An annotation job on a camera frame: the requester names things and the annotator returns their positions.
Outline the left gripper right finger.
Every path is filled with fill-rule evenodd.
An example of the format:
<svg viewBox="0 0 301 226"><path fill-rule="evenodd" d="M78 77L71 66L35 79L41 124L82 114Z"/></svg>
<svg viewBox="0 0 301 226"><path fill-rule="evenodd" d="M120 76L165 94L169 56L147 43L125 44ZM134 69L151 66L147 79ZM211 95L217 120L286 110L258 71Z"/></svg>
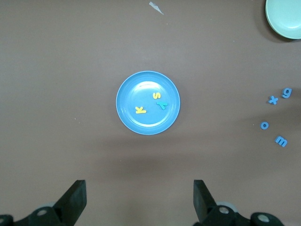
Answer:
<svg viewBox="0 0 301 226"><path fill-rule="evenodd" d="M196 226L282 226L274 215L255 212L249 219L226 205L218 205L203 180L194 180L193 205L198 217Z"/></svg>

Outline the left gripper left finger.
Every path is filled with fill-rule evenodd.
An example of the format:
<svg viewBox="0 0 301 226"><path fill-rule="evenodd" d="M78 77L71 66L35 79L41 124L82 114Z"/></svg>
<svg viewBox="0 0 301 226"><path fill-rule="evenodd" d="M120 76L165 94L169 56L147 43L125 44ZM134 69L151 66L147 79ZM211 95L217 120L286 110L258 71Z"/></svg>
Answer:
<svg viewBox="0 0 301 226"><path fill-rule="evenodd" d="M14 221L13 216L0 216L2 226L73 226L87 205L86 181L77 180L52 207L41 207L27 217Z"/></svg>

